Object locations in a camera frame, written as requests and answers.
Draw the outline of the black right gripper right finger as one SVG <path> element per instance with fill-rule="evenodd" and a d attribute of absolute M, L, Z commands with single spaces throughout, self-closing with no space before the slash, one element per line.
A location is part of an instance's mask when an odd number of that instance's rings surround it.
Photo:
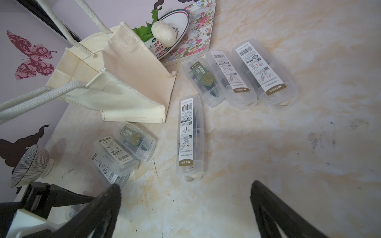
<path fill-rule="evenodd" d="M 252 184 L 250 200 L 262 238 L 280 238 L 279 230 L 289 238 L 326 237 L 258 180 Z"/>

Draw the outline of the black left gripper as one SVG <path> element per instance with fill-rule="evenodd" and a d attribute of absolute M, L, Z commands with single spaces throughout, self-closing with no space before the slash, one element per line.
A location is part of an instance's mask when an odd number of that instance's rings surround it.
<path fill-rule="evenodd" d="M 5 238 L 17 210 L 24 209 L 33 218 L 47 220 L 52 207 L 87 204 L 95 197 L 77 194 L 55 184 L 30 183 L 20 202 L 1 203 L 1 237 Z"/>

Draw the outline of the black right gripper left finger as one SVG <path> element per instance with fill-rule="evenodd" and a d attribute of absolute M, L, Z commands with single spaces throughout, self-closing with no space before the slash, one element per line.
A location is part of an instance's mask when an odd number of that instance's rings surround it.
<path fill-rule="evenodd" d="M 55 232 L 42 230 L 28 238 L 111 238 L 121 207 L 121 189 L 108 186 L 71 220 Z"/>

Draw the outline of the clear compass set case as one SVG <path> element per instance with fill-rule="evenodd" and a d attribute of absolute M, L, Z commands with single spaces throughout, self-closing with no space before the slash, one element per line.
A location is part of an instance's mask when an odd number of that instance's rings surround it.
<path fill-rule="evenodd" d="M 177 140 L 177 175 L 187 181 L 199 180 L 204 171 L 204 117 L 199 95 L 179 101 Z"/>

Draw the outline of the cream canvas tote bag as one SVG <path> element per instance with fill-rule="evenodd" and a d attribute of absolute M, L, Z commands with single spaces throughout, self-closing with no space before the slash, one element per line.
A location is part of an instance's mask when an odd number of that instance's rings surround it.
<path fill-rule="evenodd" d="M 55 99 L 99 111 L 105 121 L 165 123 L 177 73 L 169 72 L 126 23 L 108 28 L 85 1 L 78 1 L 100 28 L 78 42 L 44 1 L 39 5 L 71 48 L 45 87 L 1 104 L 1 123 Z"/>

